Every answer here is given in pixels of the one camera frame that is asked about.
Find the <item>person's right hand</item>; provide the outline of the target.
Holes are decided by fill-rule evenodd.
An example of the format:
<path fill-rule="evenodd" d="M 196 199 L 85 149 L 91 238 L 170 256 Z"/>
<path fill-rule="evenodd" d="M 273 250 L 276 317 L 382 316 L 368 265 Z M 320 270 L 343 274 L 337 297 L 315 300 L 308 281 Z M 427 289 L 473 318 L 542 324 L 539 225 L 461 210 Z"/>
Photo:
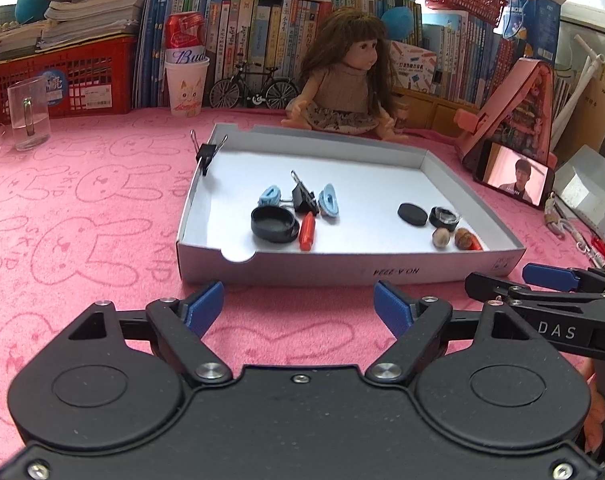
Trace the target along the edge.
<path fill-rule="evenodd" d="M 602 444 L 605 422 L 605 399 L 598 392 L 597 373 L 595 372 L 595 362 L 584 360 L 579 368 L 590 390 L 590 408 L 583 424 L 583 433 L 585 434 L 585 451 L 595 452 Z"/>

